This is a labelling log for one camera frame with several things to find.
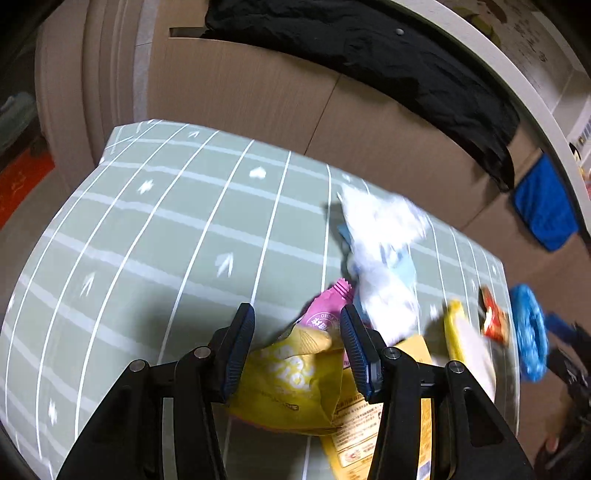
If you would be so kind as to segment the yellow pink chip bag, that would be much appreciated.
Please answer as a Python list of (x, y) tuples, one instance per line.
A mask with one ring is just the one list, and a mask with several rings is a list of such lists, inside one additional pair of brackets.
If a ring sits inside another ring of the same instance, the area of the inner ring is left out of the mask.
[(348, 280), (336, 280), (279, 340), (250, 352), (228, 400), (230, 415), (271, 431), (335, 432), (346, 363), (339, 315), (354, 293)]

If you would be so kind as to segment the orange snack package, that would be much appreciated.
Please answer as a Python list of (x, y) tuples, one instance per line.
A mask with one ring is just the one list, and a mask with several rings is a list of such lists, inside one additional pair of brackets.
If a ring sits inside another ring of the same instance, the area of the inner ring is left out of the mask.
[[(414, 335), (396, 345), (416, 361), (432, 363), (425, 339)], [(338, 430), (321, 442), (336, 479), (367, 479), (379, 434), (383, 404), (369, 404), (356, 389), (351, 368), (342, 371), (341, 398), (335, 408)], [(421, 400), (421, 444), (417, 479), (431, 479), (432, 402)]]

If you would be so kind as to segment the blue trash bag bin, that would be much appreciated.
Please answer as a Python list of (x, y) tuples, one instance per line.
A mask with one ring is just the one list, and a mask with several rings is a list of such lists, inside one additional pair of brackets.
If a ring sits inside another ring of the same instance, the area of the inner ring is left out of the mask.
[(510, 290), (521, 376), (539, 382), (547, 371), (549, 342), (545, 316), (531, 288), (518, 284)]

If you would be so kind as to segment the white kitchen countertop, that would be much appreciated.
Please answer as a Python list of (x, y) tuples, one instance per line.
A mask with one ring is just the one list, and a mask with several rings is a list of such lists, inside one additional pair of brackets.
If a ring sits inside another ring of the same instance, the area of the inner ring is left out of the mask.
[(546, 148), (562, 168), (586, 233), (590, 232), (590, 200), (578, 165), (559, 124), (527, 78), (515, 64), (478, 29), (438, 1), (394, 1), (397, 8), (440, 31), (469, 52), (510, 92), (527, 112)]

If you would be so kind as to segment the small red snack wrapper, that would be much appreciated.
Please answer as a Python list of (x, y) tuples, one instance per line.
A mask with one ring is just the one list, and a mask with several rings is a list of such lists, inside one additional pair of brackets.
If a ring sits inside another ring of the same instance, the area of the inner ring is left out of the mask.
[(480, 288), (480, 304), (484, 315), (481, 333), (489, 340), (507, 347), (510, 340), (508, 317), (487, 286)]

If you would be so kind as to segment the yellow rimmed white lid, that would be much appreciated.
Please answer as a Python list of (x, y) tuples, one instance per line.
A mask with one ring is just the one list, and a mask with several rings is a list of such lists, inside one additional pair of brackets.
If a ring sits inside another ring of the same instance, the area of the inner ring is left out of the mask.
[(496, 373), (492, 356), (459, 300), (449, 301), (444, 315), (444, 330), (449, 358), (462, 362), (489, 398), (495, 401)]

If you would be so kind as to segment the white blue crumpled plastic bag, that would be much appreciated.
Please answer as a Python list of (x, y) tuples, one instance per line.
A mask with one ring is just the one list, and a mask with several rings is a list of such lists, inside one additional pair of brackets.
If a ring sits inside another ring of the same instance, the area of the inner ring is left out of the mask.
[(394, 346), (418, 329), (417, 269), (410, 247), (426, 237), (428, 217), (398, 194), (379, 197), (345, 185), (338, 198), (345, 219), (339, 233), (349, 246), (346, 265), (356, 283), (353, 306), (366, 326)]

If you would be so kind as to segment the blue hanging towel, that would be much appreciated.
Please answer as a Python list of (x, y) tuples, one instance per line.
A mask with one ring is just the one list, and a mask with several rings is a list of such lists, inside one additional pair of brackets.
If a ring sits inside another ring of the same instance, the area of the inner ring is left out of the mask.
[(579, 232), (570, 197), (546, 153), (517, 185), (512, 201), (527, 229), (549, 252), (561, 249)]

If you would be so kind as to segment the red floor mat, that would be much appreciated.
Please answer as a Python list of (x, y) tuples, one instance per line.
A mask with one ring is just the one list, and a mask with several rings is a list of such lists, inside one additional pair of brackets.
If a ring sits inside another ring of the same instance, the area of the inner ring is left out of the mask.
[(54, 168), (53, 158), (47, 150), (33, 153), (27, 148), (1, 171), (0, 228)]

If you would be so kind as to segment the black hanging garment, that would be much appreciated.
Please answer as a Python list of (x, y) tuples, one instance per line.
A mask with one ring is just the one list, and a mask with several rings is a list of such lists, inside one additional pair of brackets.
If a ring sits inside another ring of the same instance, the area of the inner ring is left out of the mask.
[(508, 92), (451, 39), (388, 1), (211, 1), (205, 37), (308, 60), (387, 95), (437, 127), (490, 175), (515, 185)]

